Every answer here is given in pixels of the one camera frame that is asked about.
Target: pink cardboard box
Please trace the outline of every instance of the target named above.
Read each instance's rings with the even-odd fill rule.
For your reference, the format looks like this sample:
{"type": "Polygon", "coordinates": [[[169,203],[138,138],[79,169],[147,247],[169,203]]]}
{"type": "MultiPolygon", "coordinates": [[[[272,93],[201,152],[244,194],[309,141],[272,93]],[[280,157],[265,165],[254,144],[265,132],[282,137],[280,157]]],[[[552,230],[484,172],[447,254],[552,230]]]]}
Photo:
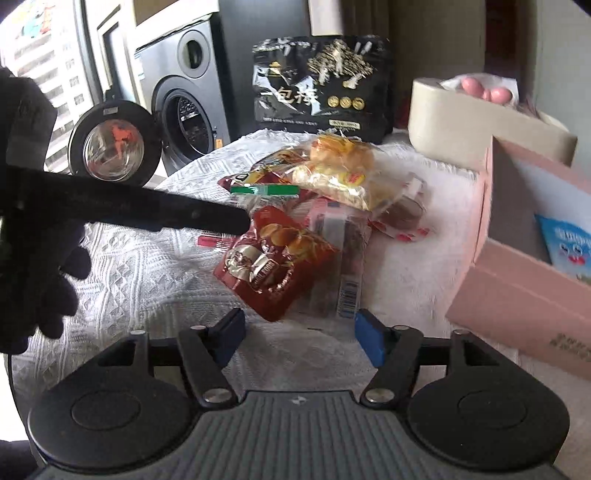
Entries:
{"type": "Polygon", "coordinates": [[[591,182],[495,138],[478,188],[470,257],[447,318],[591,379],[591,287],[552,267],[534,217],[591,232],[591,182]]]}

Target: black snack package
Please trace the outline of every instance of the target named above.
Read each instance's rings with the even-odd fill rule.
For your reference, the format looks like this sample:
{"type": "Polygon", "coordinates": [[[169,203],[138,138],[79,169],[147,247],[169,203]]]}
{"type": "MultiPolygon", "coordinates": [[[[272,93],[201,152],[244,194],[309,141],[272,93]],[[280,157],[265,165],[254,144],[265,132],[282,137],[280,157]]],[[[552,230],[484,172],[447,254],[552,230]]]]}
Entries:
{"type": "Polygon", "coordinates": [[[389,41],[375,35],[286,37],[253,47],[261,128],[328,130],[380,143],[392,130],[389,41]]]}

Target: white textured cloth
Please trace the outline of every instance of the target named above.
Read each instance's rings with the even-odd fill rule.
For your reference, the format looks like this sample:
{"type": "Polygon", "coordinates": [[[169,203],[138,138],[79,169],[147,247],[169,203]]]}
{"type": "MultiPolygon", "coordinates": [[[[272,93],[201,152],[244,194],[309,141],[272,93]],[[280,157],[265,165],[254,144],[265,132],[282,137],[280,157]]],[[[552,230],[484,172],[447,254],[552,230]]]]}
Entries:
{"type": "MultiPolygon", "coordinates": [[[[259,131],[206,155],[167,179],[169,192],[223,200],[216,182],[247,170],[263,156],[307,138],[306,134],[259,131]]],[[[407,324],[427,336],[449,336],[444,318],[457,269],[466,255],[467,219],[474,198],[474,174],[417,154],[404,134],[381,146],[394,172],[413,171],[433,190],[427,220],[436,233],[416,244],[395,242],[374,232],[366,252],[362,306],[386,325],[407,324]]],[[[36,335],[28,352],[13,360],[21,413],[85,361],[130,330],[154,338],[174,336],[196,323],[211,325],[230,308],[243,307],[248,334],[225,375],[238,391],[343,390],[357,395],[375,370],[355,342],[352,323],[288,315],[267,323],[213,276],[221,254],[195,247],[195,231],[149,233],[112,225],[87,227],[85,244],[92,273],[74,282],[80,297],[75,317],[60,340],[36,335]]],[[[500,350],[552,388],[567,404],[571,431],[558,466],[573,480],[591,470],[591,384],[509,348],[500,350]]],[[[423,368],[418,387],[443,375],[423,368]]]]}

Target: blue package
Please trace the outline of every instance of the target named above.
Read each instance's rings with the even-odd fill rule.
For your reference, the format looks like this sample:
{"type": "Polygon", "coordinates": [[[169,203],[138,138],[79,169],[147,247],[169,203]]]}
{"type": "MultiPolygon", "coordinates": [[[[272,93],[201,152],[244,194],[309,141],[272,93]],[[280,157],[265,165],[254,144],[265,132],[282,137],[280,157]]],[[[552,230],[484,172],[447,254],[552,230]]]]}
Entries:
{"type": "Polygon", "coordinates": [[[572,223],[535,216],[552,260],[567,275],[591,285],[591,235],[572,223]]]}

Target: metal screw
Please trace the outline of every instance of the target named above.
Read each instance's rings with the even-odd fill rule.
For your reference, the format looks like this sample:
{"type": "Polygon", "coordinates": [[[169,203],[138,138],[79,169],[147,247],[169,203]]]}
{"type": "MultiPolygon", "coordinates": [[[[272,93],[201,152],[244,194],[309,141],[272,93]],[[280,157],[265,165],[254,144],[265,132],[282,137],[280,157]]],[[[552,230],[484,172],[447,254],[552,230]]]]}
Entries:
{"type": "Polygon", "coordinates": [[[203,399],[208,403],[224,403],[232,398],[232,392],[227,388],[212,388],[203,394],[203,399]]]}
{"type": "Polygon", "coordinates": [[[387,403],[394,399],[394,392],[387,388],[373,388],[365,392],[365,398],[371,403],[387,403]]]}

